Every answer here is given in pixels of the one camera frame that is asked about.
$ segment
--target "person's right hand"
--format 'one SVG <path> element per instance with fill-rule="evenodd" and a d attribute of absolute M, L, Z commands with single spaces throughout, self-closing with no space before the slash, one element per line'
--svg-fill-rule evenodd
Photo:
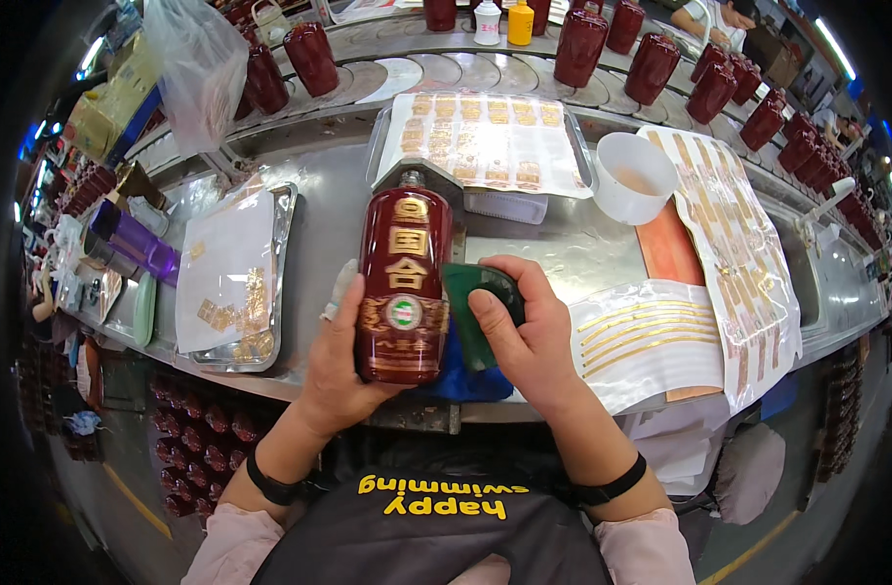
<path fill-rule="evenodd" d="M 540 264 L 513 255 L 478 262 L 499 269 L 517 281 L 526 322 L 514 327 L 508 309 L 492 293 L 477 289 L 468 306 L 488 339 L 501 373 L 538 413 L 547 417 L 559 405 L 571 404 L 572 391 L 588 390 L 572 364 L 569 309 L 556 297 Z"/>
<path fill-rule="evenodd" d="M 733 43 L 725 33 L 717 28 L 713 28 L 709 31 L 709 40 L 717 45 L 731 45 Z"/>

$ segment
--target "black apron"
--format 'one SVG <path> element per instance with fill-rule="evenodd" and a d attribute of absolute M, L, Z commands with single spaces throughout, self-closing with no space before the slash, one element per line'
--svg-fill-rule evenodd
<path fill-rule="evenodd" d="M 446 585 L 490 554 L 510 585 L 612 584 L 577 511 L 490 481 L 368 468 L 311 505 L 252 584 Z"/>

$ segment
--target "white cup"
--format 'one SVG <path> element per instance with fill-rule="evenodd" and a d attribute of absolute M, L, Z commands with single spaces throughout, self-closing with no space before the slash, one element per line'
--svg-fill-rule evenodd
<path fill-rule="evenodd" d="M 605 215 L 628 226 L 640 226 L 657 217 L 680 183 L 674 161 L 666 153 L 647 138 L 627 132 L 602 137 L 595 149 L 595 168 L 595 204 Z M 646 183 L 647 189 L 642 190 L 647 193 L 635 190 L 641 188 L 640 181 Z"/>

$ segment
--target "white bottle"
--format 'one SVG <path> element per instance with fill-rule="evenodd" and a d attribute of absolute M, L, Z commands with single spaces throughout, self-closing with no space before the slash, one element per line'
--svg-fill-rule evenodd
<path fill-rule="evenodd" d="M 482 0 L 475 8 L 475 42 L 479 45 L 496 45 L 501 42 L 498 33 L 500 20 L 501 8 L 495 6 L 494 0 Z"/>
<path fill-rule="evenodd" d="M 155 236 L 162 238 L 170 227 L 170 217 L 159 211 L 141 196 L 131 197 L 127 200 L 127 208 L 130 214 L 149 229 Z"/>

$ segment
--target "pink sleeve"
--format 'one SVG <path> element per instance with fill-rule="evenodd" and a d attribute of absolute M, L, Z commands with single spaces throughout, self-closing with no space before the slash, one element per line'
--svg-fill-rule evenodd
<path fill-rule="evenodd" d="M 250 583 L 284 533 L 267 512 L 247 512 L 231 504 L 216 508 L 206 527 L 208 535 L 181 585 Z"/>
<path fill-rule="evenodd" d="M 615 585 L 696 585 L 674 510 L 602 522 L 595 527 L 595 538 Z"/>

